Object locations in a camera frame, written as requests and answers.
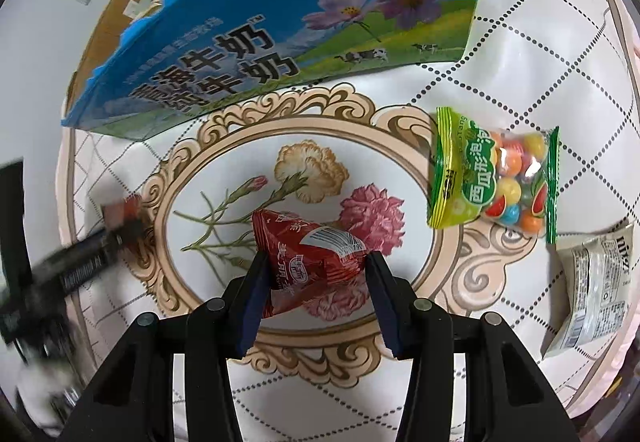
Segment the nutrition label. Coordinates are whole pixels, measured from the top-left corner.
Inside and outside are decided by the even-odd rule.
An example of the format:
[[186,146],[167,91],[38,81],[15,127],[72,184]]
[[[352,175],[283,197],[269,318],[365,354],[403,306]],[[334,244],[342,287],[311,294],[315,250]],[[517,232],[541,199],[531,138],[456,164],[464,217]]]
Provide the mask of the nutrition label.
[[596,339],[617,331],[622,326],[622,321],[625,320],[625,313],[626,303],[624,301],[601,308],[593,338]]
[[574,310],[587,308],[589,293],[589,251],[586,248],[574,251]]
[[612,303],[618,298],[618,285],[622,273],[622,255],[618,251],[615,240],[604,240],[602,250],[605,253],[604,281],[600,305]]

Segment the black tool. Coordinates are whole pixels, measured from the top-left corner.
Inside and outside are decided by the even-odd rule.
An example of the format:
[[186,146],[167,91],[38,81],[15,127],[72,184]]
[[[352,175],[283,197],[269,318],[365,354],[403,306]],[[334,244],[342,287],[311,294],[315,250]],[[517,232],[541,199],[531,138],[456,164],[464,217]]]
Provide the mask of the black tool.
[[[252,346],[269,274],[268,255],[258,252],[222,298],[187,316],[138,316],[85,389],[60,442],[172,441],[174,354],[185,354],[190,442],[241,442],[226,359]],[[452,316],[418,299],[379,252],[367,257],[366,277],[386,346],[414,360],[397,441],[449,440],[455,352],[466,353],[465,441],[578,441],[544,375],[498,314]]]
[[542,371],[495,312],[448,314],[391,275],[379,252],[366,277],[385,345],[413,359],[397,441],[447,441],[453,404],[453,354],[466,354],[466,442],[578,441]]
[[13,343],[26,364],[67,362],[75,385],[50,403],[64,422],[82,390],[74,365],[76,346],[65,298],[118,260],[120,250],[143,232],[139,219],[116,229],[99,229],[31,267],[22,218],[22,161],[0,167],[0,256],[6,287],[0,293],[0,335]]

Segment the pink flower illustration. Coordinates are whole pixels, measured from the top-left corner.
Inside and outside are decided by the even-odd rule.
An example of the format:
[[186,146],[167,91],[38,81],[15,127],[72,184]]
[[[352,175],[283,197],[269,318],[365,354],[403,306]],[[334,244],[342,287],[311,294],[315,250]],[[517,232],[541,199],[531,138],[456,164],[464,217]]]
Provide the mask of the pink flower illustration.
[[269,180],[264,175],[252,178],[248,181],[247,189],[249,191],[259,191],[268,184]]
[[394,247],[402,247],[404,213],[400,206],[404,203],[396,197],[386,195],[386,189],[379,190],[375,184],[359,187],[351,196],[340,202],[340,226],[360,238],[369,250],[379,250],[385,256]]
[[429,23],[440,17],[442,8],[438,0],[380,0],[379,9],[385,19],[396,18],[402,30],[413,28],[419,21]]
[[337,285],[329,294],[307,301],[305,310],[324,321],[335,321],[350,316],[369,299],[369,289],[364,272],[361,272],[344,285]]
[[312,30],[325,30],[340,23],[359,22],[376,6],[376,0],[318,0],[324,12],[307,14],[302,21]]

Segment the purple flower illustration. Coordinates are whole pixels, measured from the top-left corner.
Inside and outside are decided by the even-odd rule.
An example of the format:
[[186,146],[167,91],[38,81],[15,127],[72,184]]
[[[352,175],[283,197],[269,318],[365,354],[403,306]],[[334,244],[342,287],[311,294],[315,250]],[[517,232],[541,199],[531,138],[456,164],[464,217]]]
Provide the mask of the purple flower illustration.
[[413,28],[419,21],[430,23],[438,19],[442,8],[438,0],[380,0],[379,10],[385,19],[396,18],[402,30]]
[[376,0],[318,0],[324,12],[307,14],[302,21],[312,30],[325,30],[345,22],[361,22],[376,6]]

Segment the pink carnation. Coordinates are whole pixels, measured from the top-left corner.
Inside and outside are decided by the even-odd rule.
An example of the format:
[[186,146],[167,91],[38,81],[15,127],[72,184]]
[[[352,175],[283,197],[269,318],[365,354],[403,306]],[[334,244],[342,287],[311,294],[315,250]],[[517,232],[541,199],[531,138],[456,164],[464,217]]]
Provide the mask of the pink carnation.
[[386,195],[386,189],[379,190],[375,184],[359,187],[351,197],[340,202],[340,226],[360,238],[369,250],[379,250],[385,256],[394,247],[402,247],[404,213],[400,206],[404,203],[396,197]]
[[269,180],[267,179],[267,177],[265,177],[264,175],[260,175],[248,181],[247,189],[249,191],[259,191],[260,189],[265,187],[268,182]]
[[336,285],[332,289],[332,292],[303,304],[305,310],[324,321],[335,321],[350,316],[369,299],[364,272],[346,284]]

